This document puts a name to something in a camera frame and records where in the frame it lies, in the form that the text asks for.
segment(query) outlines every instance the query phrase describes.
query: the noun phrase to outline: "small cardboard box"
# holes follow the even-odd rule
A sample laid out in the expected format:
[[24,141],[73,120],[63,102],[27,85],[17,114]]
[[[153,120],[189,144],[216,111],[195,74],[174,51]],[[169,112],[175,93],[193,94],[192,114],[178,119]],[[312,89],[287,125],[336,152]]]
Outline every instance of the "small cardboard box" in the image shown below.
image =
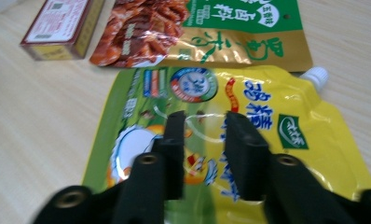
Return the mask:
[[83,59],[104,0],[47,0],[20,45],[37,61]]

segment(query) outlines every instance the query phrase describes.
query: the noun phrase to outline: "white spout cap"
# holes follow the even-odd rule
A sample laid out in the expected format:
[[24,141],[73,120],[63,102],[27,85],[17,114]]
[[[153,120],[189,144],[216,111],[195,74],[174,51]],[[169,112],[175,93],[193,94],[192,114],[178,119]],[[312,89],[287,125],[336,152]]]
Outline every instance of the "white spout cap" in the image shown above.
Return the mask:
[[320,91],[328,80],[328,72],[322,67],[312,67],[300,78],[309,80],[313,83],[316,91]]

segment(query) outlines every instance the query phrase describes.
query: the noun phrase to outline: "circular logo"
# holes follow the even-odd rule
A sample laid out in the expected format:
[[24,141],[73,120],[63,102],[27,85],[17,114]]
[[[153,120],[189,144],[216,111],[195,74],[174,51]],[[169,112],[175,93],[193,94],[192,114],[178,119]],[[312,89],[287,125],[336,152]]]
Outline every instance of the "circular logo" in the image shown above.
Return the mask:
[[171,78],[173,93],[182,101],[197,103],[212,99],[217,93],[217,80],[206,68],[182,68]]

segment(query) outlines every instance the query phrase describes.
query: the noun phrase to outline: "wooden table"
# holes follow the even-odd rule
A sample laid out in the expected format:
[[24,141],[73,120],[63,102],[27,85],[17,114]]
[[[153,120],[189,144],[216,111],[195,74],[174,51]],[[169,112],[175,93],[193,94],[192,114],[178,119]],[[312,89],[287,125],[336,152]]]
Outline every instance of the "wooden table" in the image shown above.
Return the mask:
[[[371,1],[299,0],[322,98],[350,127],[371,172]],[[89,63],[114,0],[106,0],[87,59],[34,62],[18,45],[42,6],[0,14],[0,223],[30,223],[58,189],[79,184],[118,72]]]

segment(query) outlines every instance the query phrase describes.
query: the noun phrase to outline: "plastic food bag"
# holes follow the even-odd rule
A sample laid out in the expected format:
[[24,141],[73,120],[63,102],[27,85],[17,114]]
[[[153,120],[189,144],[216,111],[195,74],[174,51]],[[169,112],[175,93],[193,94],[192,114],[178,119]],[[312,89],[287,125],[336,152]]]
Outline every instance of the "plastic food bag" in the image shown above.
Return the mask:
[[312,82],[276,66],[154,67],[121,71],[107,99],[84,184],[98,191],[126,179],[136,155],[184,110],[185,198],[166,204],[167,223],[266,223],[262,203],[245,202],[223,155],[227,111],[246,115],[273,153],[302,160],[321,184],[348,199],[371,189],[339,112]]
[[296,0],[116,0],[99,66],[311,67]]

